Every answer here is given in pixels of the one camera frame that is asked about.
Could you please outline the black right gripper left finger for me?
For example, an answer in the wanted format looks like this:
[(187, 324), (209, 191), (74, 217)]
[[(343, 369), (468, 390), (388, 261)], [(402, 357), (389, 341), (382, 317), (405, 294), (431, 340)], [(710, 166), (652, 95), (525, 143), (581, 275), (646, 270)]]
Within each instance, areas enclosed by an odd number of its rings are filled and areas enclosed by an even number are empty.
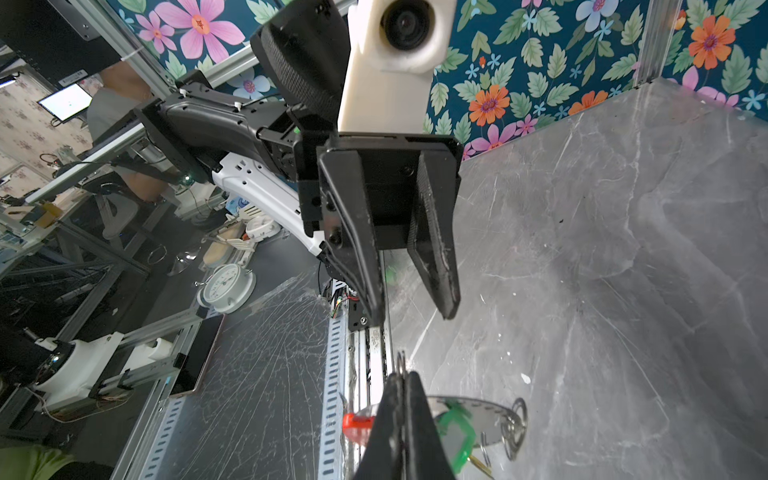
[(372, 433), (354, 480), (400, 479), (403, 472), (404, 380), (390, 375), (384, 386)]

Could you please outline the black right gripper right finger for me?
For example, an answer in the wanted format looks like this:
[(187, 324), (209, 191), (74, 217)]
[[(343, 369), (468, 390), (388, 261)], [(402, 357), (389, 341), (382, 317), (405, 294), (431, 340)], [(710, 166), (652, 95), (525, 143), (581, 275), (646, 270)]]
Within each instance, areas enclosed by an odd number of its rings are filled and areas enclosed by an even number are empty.
[(416, 372), (405, 376), (405, 478), (455, 479)]

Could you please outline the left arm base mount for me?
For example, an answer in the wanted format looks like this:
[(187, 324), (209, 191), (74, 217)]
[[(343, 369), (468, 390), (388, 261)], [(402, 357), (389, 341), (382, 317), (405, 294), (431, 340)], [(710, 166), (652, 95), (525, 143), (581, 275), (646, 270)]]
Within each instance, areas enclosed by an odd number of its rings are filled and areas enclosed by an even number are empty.
[(346, 283), (330, 279), (323, 295), (330, 302), (331, 317), (341, 318), (342, 325), (349, 332), (362, 331), (382, 325), (382, 322), (375, 322), (372, 319), (364, 309), (358, 293)]

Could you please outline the red key tag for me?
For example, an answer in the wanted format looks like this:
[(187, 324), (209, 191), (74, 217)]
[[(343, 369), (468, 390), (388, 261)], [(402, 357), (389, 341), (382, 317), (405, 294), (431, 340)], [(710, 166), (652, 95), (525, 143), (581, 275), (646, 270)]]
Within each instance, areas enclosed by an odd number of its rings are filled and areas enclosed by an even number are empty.
[(366, 447), (375, 422), (374, 415), (345, 414), (342, 419), (342, 433), (351, 443)]

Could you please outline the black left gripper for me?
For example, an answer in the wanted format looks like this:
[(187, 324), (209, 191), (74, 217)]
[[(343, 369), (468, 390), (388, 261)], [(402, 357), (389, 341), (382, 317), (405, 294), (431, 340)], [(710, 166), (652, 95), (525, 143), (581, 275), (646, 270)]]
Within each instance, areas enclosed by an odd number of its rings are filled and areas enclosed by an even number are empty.
[[(330, 149), (337, 150), (318, 165)], [(436, 308), (455, 318), (461, 293), (453, 216), (462, 155), (463, 144), (446, 135), (297, 137), (300, 231), (313, 235), (323, 218), (327, 260), (357, 293), (369, 326), (386, 319), (378, 247), (403, 249), (406, 242)]]

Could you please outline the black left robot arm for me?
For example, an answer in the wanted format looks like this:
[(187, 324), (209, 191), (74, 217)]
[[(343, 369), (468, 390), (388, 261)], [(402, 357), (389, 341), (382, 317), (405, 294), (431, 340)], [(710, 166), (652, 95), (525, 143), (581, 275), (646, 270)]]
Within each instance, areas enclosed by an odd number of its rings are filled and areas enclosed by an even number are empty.
[(295, 1), (252, 36), (280, 93), (245, 100), (193, 72), (138, 108), (183, 173), (263, 208), (356, 294), (374, 326), (387, 313), (380, 254), (408, 252), (437, 310), (461, 301), (453, 212), (462, 144), (421, 122), (447, 56), (452, 1)]

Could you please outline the silver metal keyring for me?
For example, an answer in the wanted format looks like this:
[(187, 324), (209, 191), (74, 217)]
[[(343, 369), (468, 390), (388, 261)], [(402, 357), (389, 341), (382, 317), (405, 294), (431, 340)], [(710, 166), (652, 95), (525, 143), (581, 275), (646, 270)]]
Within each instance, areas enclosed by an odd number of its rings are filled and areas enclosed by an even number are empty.
[[(402, 430), (403, 472), (400, 479), (405, 478), (405, 376), (407, 372), (415, 372), (406, 368), (404, 354), (400, 352), (395, 362), (395, 370), (404, 380), (404, 426)], [(448, 402), (458, 402), (472, 415), (472, 423), (477, 433), (477, 439), (467, 464), (475, 466), (488, 478), (493, 477), (493, 466), (488, 455), (488, 449), (499, 444), (508, 461), (514, 461), (520, 452), (528, 427), (528, 410), (521, 398), (514, 400), (510, 407), (498, 405), (474, 398), (454, 396), (429, 396), (428, 404), (435, 422), (436, 417), (447, 410)], [(355, 414), (374, 415), (376, 418), (378, 404), (366, 407)]]

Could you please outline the green key tag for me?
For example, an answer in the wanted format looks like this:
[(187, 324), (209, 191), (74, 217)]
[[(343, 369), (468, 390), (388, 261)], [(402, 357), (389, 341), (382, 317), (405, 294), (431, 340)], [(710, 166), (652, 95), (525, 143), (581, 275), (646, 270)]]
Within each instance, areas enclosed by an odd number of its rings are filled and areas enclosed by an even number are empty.
[(465, 407), (448, 402), (446, 408), (436, 417), (435, 424), (452, 473), (457, 475), (472, 454), (477, 433), (472, 415)]

